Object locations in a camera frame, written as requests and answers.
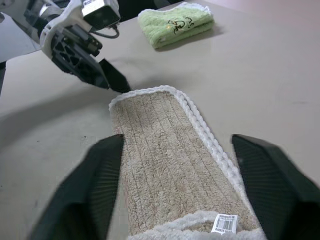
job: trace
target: folded green towel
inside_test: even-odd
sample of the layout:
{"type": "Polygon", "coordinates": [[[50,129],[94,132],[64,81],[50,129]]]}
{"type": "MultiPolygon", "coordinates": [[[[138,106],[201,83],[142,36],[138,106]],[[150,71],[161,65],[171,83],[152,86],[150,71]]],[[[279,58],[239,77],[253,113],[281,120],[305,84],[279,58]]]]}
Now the folded green towel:
{"type": "Polygon", "coordinates": [[[157,49],[211,29],[214,18],[207,6],[183,2],[167,11],[143,10],[138,22],[150,44],[157,49]]]}

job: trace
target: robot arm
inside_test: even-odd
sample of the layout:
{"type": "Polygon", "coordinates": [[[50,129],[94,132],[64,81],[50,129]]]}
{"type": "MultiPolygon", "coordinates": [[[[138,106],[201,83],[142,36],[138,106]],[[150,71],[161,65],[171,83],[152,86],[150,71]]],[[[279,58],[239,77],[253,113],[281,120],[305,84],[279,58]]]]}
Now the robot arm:
{"type": "Polygon", "coordinates": [[[123,93],[130,91],[126,78],[107,60],[96,62],[102,44],[91,34],[113,28],[117,37],[118,9],[117,0],[71,0],[65,8],[51,0],[0,0],[0,12],[12,17],[62,71],[123,93]]]}

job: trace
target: barcode label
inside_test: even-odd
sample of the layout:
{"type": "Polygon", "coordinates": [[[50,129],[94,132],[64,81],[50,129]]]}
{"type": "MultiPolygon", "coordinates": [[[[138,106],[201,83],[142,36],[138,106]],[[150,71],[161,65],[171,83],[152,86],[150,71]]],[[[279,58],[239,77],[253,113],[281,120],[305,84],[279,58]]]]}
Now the barcode label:
{"type": "Polygon", "coordinates": [[[221,235],[230,232],[236,233],[237,230],[237,215],[218,214],[214,220],[212,233],[220,233],[221,235]]]}

